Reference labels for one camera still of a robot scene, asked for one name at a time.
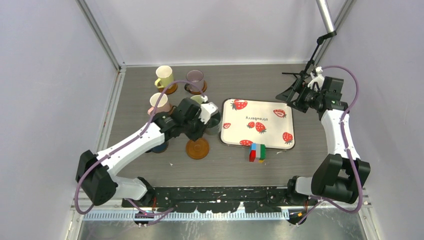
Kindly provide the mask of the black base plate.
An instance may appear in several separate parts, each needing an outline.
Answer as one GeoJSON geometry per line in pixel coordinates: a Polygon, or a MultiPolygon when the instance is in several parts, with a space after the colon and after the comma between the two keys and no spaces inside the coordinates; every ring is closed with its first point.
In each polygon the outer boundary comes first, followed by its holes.
{"type": "Polygon", "coordinates": [[[140,208],[159,212],[173,208],[177,213],[234,213],[244,206],[246,213],[276,213],[281,207],[305,208],[308,197],[286,186],[154,187],[140,200],[140,208]]]}

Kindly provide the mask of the light green mug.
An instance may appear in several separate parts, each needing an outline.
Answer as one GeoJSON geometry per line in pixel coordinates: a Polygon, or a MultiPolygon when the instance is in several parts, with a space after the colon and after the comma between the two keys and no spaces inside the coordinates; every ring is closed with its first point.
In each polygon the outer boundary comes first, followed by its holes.
{"type": "Polygon", "coordinates": [[[203,96],[203,95],[193,95],[193,96],[190,97],[190,99],[192,99],[193,101],[195,101],[199,105],[205,104],[205,103],[208,102],[208,97],[203,96]]]}

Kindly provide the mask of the pink mug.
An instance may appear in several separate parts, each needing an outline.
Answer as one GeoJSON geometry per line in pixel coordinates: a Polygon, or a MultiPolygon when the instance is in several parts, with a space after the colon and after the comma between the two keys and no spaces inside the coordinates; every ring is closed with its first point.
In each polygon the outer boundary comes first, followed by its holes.
{"type": "Polygon", "coordinates": [[[152,115],[154,109],[156,109],[155,113],[161,113],[161,112],[170,112],[172,110],[172,105],[170,104],[168,96],[161,92],[153,94],[150,99],[149,103],[151,105],[150,109],[147,111],[148,115],[152,115]]]}

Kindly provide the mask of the cream tray with black rim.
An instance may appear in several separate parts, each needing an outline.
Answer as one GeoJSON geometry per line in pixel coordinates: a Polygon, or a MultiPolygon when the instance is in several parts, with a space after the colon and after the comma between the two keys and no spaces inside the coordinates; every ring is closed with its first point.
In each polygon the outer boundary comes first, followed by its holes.
{"type": "Polygon", "coordinates": [[[263,144],[268,149],[295,146],[293,110],[286,103],[228,98],[222,103],[219,138],[229,146],[263,144]]]}

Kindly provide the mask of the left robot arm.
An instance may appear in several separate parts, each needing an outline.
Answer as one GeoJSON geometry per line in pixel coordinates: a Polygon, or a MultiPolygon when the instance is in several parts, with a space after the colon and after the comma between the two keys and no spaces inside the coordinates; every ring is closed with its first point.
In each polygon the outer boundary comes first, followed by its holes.
{"type": "Polygon", "coordinates": [[[218,107],[201,97],[201,102],[184,98],[171,113],[156,113],[151,122],[119,143],[93,153],[80,155],[75,180],[93,206],[100,206],[112,198],[132,199],[141,207],[153,202],[153,193],[140,177],[119,177],[118,173],[133,160],[149,150],[181,134],[190,140],[200,139],[208,129],[219,126],[218,107]]]}

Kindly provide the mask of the multicolour toy brick block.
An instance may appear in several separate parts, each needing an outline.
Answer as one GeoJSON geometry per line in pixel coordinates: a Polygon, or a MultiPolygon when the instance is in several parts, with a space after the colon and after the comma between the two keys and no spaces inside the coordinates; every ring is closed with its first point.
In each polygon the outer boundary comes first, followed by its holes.
{"type": "Polygon", "coordinates": [[[266,158],[266,146],[264,144],[252,143],[249,148],[249,162],[263,163],[266,158]]]}

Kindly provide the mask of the cream mug yellow handle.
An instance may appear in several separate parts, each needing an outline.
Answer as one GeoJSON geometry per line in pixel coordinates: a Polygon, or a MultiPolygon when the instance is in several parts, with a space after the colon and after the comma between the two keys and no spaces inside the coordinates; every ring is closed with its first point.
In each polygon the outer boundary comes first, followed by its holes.
{"type": "Polygon", "coordinates": [[[168,65],[159,66],[156,69],[155,74],[157,80],[154,82],[154,85],[158,90],[166,88],[174,81],[173,70],[168,65]]]}

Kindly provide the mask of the lilac mug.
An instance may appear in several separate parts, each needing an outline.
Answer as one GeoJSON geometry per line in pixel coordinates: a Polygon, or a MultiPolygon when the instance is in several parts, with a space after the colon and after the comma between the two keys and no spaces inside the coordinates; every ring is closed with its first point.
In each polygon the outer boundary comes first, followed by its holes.
{"type": "Polygon", "coordinates": [[[204,85],[204,73],[200,70],[191,70],[186,74],[186,80],[198,89],[202,89],[204,85]]]}

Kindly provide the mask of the aluminium front rail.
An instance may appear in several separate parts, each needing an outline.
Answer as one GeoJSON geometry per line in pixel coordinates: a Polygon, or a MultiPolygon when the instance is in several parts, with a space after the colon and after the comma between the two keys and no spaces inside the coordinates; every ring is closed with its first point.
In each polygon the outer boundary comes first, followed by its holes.
{"type": "Polygon", "coordinates": [[[315,209],[352,211],[357,203],[329,203],[319,197],[289,201],[284,186],[155,187],[150,200],[112,199],[81,215],[83,221],[162,222],[286,220],[296,224],[315,209]]]}

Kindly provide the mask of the dark green mug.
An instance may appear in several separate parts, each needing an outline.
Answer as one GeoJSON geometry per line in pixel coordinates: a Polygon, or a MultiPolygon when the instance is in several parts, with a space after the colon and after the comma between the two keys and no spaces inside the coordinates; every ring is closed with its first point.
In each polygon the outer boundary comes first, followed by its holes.
{"type": "Polygon", "coordinates": [[[211,118],[209,119],[206,128],[204,130],[204,134],[206,135],[217,135],[222,128],[222,115],[221,113],[218,111],[217,113],[215,113],[214,115],[211,116],[211,118]]]}

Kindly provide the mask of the silver pole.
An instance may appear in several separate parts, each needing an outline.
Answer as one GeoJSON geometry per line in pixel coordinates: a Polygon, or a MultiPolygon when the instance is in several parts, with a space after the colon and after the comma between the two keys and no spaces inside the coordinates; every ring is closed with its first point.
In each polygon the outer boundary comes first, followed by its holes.
{"type": "Polygon", "coordinates": [[[328,34],[336,30],[335,25],[332,20],[331,11],[326,0],[316,0],[316,4],[323,21],[324,27],[328,34]]]}

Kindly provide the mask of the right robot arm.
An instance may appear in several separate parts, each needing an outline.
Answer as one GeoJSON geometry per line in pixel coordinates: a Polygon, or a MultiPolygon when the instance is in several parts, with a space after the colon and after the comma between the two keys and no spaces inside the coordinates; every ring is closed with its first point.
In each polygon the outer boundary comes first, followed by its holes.
{"type": "Polygon", "coordinates": [[[316,110],[326,137],[327,156],[311,177],[294,176],[287,183],[285,198],[299,205],[309,196],[353,204],[360,195],[371,166],[357,153],[350,128],[348,103],[341,100],[344,80],[302,77],[275,98],[300,112],[316,110]]]}

